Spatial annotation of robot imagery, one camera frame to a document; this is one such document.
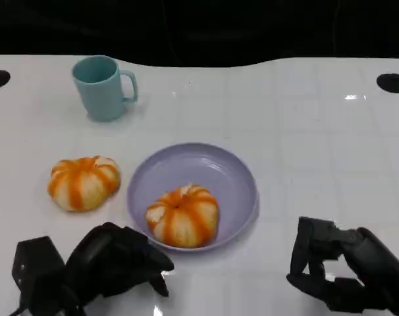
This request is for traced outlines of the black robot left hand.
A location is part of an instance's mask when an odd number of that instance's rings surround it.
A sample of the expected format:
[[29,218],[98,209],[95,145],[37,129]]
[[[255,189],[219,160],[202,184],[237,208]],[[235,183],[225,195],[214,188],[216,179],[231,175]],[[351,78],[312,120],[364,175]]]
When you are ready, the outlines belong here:
[[65,283],[82,305],[145,282],[160,296],[168,297],[162,273],[173,270],[171,259],[145,235],[106,222],[91,229],[75,247],[65,265]]

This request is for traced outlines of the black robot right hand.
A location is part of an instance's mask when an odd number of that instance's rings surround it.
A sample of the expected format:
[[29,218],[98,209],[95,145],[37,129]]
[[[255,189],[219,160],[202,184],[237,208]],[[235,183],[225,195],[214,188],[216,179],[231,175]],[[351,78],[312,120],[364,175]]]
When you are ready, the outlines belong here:
[[[324,262],[344,257],[355,278],[326,279]],[[368,229],[300,217],[287,281],[331,311],[399,315],[399,259]]]

